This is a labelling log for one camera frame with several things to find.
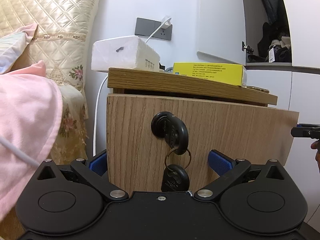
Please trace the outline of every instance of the pillow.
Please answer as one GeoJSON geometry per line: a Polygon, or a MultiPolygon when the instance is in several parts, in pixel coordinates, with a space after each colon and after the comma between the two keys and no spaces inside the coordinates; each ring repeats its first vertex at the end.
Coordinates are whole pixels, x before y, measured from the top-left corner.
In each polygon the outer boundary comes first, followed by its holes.
{"type": "Polygon", "coordinates": [[[31,42],[38,24],[18,28],[15,32],[0,38],[0,74],[10,71],[14,62],[31,42]]]}

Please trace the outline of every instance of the hand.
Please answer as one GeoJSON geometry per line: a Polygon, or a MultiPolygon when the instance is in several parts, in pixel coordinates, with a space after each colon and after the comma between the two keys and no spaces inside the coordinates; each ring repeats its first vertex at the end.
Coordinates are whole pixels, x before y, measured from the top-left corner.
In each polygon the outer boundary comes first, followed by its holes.
{"type": "MultiPolygon", "coordinates": [[[[316,150],[318,146],[319,141],[316,141],[311,144],[311,149],[316,150]]],[[[320,173],[320,153],[317,151],[316,153],[316,161],[318,162],[318,168],[319,168],[319,173],[320,173]]]]}

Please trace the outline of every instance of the black clamp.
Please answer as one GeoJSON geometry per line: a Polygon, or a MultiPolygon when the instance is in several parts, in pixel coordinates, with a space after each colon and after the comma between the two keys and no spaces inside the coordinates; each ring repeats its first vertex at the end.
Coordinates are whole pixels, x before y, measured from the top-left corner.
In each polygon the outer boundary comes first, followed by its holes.
{"type": "Polygon", "coordinates": [[[55,165],[47,159],[39,166],[16,205],[26,229],[20,240],[144,240],[150,235],[155,240],[306,240],[299,228],[307,202],[275,159],[252,165],[227,158],[229,170],[194,196],[186,191],[133,192],[130,198],[104,174],[99,176],[99,169],[90,169],[93,162],[106,165],[103,156],[83,161],[55,165]],[[176,219],[168,228],[168,214],[188,219],[176,219]]]}
{"type": "Polygon", "coordinates": [[[312,139],[320,139],[320,125],[299,123],[297,127],[291,129],[292,137],[305,137],[312,139]]]}

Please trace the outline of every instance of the cabinet hinge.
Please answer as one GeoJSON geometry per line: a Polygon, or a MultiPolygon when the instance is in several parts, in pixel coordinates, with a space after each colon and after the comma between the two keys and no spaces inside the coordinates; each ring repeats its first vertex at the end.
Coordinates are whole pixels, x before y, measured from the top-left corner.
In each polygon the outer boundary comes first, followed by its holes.
{"type": "Polygon", "coordinates": [[[247,53],[249,54],[253,53],[253,49],[250,48],[249,45],[245,45],[244,42],[242,42],[242,51],[244,51],[245,49],[247,50],[247,53]]]}

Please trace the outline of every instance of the circular plate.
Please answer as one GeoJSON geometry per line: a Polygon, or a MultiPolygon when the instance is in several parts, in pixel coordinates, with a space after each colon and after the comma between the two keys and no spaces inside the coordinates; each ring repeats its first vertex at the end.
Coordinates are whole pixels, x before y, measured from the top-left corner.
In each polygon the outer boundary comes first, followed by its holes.
{"type": "Polygon", "coordinates": [[[306,215],[306,202],[297,187],[283,180],[253,181],[228,189],[220,199],[225,216],[238,227],[260,234],[287,232],[306,215]]]}
{"type": "Polygon", "coordinates": [[[26,188],[16,205],[27,229],[46,234],[73,232],[90,224],[103,209],[93,188],[67,180],[45,179],[26,188]]]}

